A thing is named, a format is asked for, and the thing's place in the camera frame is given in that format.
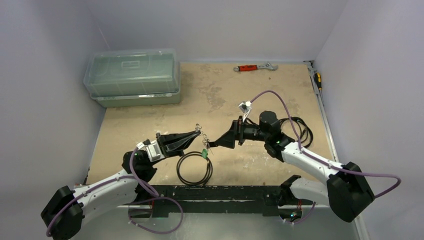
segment tabletop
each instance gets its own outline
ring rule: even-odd
[[[120,171],[124,153],[132,151],[139,142],[154,140],[156,133],[186,133],[200,124],[210,141],[216,140],[242,114],[238,104],[265,90],[280,94],[291,116],[302,118],[312,130],[313,143],[308,149],[333,159],[306,65],[279,64],[275,71],[245,72],[233,71],[235,66],[235,63],[181,62],[179,104],[108,108],[98,134],[87,184]],[[249,118],[258,123],[259,114],[266,110],[275,112],[279,119],[287,117],[278,98],[266,93],[254,102]],[[283,132],[292,138],[295,136],[288,122],[283,125]],[[201,152],[203,148],[202,137],[198,137],[186,152]],[[247,140],[235,149],[216,147],[211,150],[213,175],[208,185],[280,185],[292,175],[314,180],[301,169],[270,157],[263,142]],[[172,157],[155,164],[157,172],[149,183],[182,185],[176,173],[178,159]],[[181,165],[181,175],[197,182],[205,175],[206,164],[201,157],[188,157]]]

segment white wall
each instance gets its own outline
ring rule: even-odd
[[[2,0],[0,22],[0,239],[46,239],[41,211],[90,163],[105,110],[83,77],[106,45],[82,0]]]
[[[112,49],[180,60],[317,57],[347,0],[87,0]]]
[[[316,59],[342,162],[403,182],[364,211],[372,239],[423,239],[424,1],[350,0]],[[374,193],[394,180],[368,178]]]

